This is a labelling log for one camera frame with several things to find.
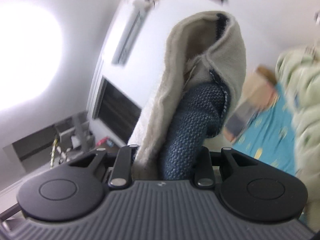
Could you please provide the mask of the dark window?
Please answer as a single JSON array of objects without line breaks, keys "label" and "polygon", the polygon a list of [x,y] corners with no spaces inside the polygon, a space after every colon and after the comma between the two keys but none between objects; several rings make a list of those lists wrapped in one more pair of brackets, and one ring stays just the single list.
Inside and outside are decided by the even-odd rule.
[{"label": "dark window", "polygon": [[137,124],[141,109],[112,82],[102,77],[92,106],[90,129],[96,141],[109,137],[126,145]]}]

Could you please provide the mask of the light green blanket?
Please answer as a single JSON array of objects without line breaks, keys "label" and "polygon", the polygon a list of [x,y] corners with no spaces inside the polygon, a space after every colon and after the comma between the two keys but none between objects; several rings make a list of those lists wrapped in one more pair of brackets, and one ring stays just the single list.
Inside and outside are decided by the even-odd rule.
[{"label": "light green blanket", "polygon": [[282,53],[275,68],[295,132],[296,176],[308,191],[306,220],[319,230],[319,44]]}]

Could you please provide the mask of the white air conditioner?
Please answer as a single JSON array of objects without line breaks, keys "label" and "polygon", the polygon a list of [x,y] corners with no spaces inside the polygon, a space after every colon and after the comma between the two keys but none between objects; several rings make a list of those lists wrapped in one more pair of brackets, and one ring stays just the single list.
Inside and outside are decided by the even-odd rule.
[{"label": "white air conditioner", "polygon": [[134,0],[133,10],[122,32],[112,63],[124,66],[135,45],[136,39],[148,18],[150,11],[155,9],[161,0]]}]

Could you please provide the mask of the decorative branch plant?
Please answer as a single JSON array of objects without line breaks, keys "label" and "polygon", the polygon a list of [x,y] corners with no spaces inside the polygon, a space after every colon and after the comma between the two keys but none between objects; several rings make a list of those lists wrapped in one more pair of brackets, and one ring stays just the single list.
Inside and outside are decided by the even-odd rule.
[{"label": "decorative branch plant", "polygon": [[54,167],[55,152],[56,152],[56,149],[58,146],[58,142],[59,142],[59,140],[58,140],[57,136],[55,136],[53,144],[52,144],[51,154],[50,154],[50,162],[49,162],[50,168]]}]

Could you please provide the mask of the white fleece garment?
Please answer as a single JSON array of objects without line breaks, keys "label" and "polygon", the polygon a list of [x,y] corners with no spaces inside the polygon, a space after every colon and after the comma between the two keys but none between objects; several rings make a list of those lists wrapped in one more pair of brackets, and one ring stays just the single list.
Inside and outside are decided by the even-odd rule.
[{"label": "white fleece garment", "polygon": [[132,176],[185,180],[201,148],[225,146],[222,129],[246,76],[246,49],[235,17],[203,11],[178,22],[166,43],[164,69],[129,144],[138,145]]}]

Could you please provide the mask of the plaid checkered pillow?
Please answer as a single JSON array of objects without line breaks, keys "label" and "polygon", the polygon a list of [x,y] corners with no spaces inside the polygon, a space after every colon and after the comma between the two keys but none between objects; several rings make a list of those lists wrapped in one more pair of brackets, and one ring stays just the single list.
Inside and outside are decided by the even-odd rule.
[{"label": "plaid checkered pillow", "polygon": [[235,142],[259,113],[278,101],[276,84],[274,72],[263,65],[246,76],[238,105],[223,129],[228,141]]}]

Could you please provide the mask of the teal patterned bed sheet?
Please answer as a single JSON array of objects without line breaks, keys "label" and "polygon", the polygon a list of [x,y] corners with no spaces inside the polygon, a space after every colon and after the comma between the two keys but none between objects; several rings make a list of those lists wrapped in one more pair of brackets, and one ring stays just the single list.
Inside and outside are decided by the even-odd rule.
[{"label": "teal patterned bed sheet", "polygon": [[245,155],[296,177],[292,117],[287,109],[281,86],[276,85],[276,90],[278,101],[251,121],[233,147]]}]

